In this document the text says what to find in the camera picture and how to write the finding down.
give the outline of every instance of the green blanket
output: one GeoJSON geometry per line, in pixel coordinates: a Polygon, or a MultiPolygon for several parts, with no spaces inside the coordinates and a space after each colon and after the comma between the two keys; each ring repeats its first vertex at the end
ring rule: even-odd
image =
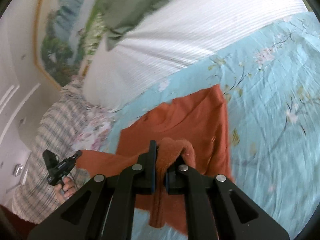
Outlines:
{"type": "Polygon", "coordinates": [[[100,0],[100,10],[107,27],[107,48],[111,50],[128,31],[147,15],[171,0],[100,0]]]}

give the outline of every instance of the blue bed sheet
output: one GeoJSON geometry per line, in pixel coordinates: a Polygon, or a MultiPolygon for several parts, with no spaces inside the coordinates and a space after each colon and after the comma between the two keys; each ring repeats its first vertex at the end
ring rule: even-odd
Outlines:
{"type": "MultiPolygon", "coordinates": [[[[293,239],[320,201],[320,24],[312,12],[268,25],[154,85],[117,113],[101,150],[114,153],[121,129],[160,103],[215,84],[228,102],[236,185],[293,239]]],[[[148,213],[136,210],[133,239],[186,239],[147,223],[148,213]]]]}

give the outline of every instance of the hand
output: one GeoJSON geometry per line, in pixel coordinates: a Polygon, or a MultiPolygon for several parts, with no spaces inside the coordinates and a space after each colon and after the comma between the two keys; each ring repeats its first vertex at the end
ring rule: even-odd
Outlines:
{"type": "Polygon", "coordinates": [[[76,184],[69,177],[65,177],[63,179],[63,190],[65,192],[64,195],[61,195],[60,190],[62,188],[61,184],[54,186],[54,192],[57,196],[57,199],[61,204],[65,203],[65,201],[70,198],[74,193],[76,193],[76,184]]]}

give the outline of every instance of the metal rivet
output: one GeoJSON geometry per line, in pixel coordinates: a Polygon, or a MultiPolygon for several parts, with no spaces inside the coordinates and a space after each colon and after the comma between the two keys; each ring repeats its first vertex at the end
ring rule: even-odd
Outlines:
{"type": "Polygon", "coordinates": [[[132,169],[134,171],[140,171],[142,169],[142,165],[141,164],[134,164],[134,165],[132,165],[132,169]]]}
{"type": "Polygon", "coordinates": [[[217,175],[217,181],[220,181],[220,182],[225,182],[226,181],[226,176],[222,175],[222,174],[219,174],[217,175]]]}
{"type": "Polygon", "coordinates": [[[189,169],[189,167],[185,164],[181,164],[179,165],[179,170],[180,171],[187,171],[189,169]]]}
{"type": "Polygon", "coordinates": [[[104,176],[101,174],[98,174],[98,175],[94,176],[94,181],[95,182],[102,182],[102,181],[104,181],[104,176]]]}

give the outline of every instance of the plaid shirt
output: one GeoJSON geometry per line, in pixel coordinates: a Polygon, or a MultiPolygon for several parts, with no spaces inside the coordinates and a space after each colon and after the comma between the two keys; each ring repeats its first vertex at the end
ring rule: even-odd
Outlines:
{"type": "MultiPolygon", "coordinates": [[[[57,154],[59,160],[74,154],[72,143],[78,133],[87,125],[88,112],[92,106],[82,95],[83,81],[76,77],[61,89],[60,100],[44,114],[32,152],[28,159],[26,183],[19,186],[14,194],[12,210],[20,218],[39,224],[60,205],[53,187],[48,185],[48,171],[42,153],[48,149],[57,154]]],[[[89,178],[85,170],[71,171],[78,188],[89,178]]]]}

